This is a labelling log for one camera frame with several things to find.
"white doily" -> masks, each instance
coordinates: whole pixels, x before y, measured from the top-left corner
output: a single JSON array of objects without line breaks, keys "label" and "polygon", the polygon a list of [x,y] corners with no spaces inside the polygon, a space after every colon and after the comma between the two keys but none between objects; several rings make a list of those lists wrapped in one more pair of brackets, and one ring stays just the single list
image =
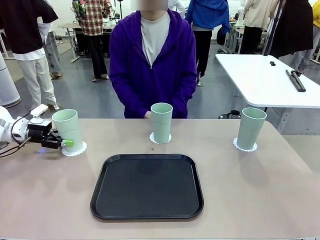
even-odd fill
[{"label": "white doily", "polygon": [[257,145],[256,143],[254,143],[252,149],[250,149],[250,150],[244,150],[244,149],[238,147],[237,141],[238,141],[238,138],[237,138],[237,137],[236,137],[235,139],[233,139],[233,145],[234,145],[237,149],[239,149],[239,150],[241,150],[241,151],[244,151],[244,152],[254,152],[255,150],[258,149],[258,145]]},{"label": "white doily", "polygon": [[66,157],[74,157],[82,154],[87,149],[87,143],[85,141],[82,142],[82,148],[79,151],[76,152],[68,152],[66,147],[64,146],[62,148],[62,154]]},{"label": "white doily", "polygon": [[167,144],[168,142],[171,141],[171,134],[169,134],[169,140],[168,140],[167,142],[165,142],[165,143],[157,143],[157,142],[155,141],[154,132],[152,132],[152,133],[150,134],[150,140],[151,140],[151,142],[153,142],[154,144]]}]

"plastic cup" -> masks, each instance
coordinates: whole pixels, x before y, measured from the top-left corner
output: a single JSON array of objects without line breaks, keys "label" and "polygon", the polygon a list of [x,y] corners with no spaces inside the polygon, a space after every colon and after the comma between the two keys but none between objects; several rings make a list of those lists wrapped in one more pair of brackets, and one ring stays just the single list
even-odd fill
[{"label": "plastic cup", "polygon": [[52,115],[52,120],[63,140],[73,141],[73,146],[65,146],[68,153],[75,153],[83,148],[82,131],[79,127],[78,112],[64,109]]},{"label": "plastic cup", "polygon": [[266,120],[267,114],[254,107],[242,110],[237,145],[243,150],[251,150],[258,138],[260,130]]},{"label": "plastic cup", "polygon": [[151,106],[153,136],[158,144],[169,141],[173,107],[168,103],[156,103]]}]

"purple hoodie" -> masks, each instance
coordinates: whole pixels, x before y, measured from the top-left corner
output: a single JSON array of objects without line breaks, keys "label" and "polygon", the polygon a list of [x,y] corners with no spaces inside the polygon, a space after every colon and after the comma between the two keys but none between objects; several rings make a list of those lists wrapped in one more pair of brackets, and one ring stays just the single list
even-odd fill
[{"label": "purple hoodie", "polygon": [[155,103],[173,106],[172,117],[188,117],[187,102],[196,90],[196,42],[192,28],[168,10],[168,37],[152,68],[142,48],[141,14],[121,20],[110,39],[110,79],[124,105],[124,116],[141,119]]}]

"plastic tray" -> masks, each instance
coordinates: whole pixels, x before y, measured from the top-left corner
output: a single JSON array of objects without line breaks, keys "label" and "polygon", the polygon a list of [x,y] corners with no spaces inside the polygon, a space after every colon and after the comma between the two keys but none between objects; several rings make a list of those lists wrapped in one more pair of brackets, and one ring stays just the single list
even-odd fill
[{"label": "plastic tray", "polygon": [[112,156],[90,207],[103,220],[194,218],[204,207],[196,164],[181,154]]}]

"black jacket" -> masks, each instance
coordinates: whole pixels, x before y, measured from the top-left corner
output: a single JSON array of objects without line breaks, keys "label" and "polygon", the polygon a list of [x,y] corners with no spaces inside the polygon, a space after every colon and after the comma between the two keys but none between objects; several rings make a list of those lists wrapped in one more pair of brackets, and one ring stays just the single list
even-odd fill
[{"label": "black jacket", "polygon": [[313,48],[313,11],[308,0],[286,0],[270,55],[279,58]]},{"label": "black jacket", "polygon": [[44,0],[0,0],[0,29],[15,54],[27,54],[43,47],[37,18],[48,24],[58,19]]}]

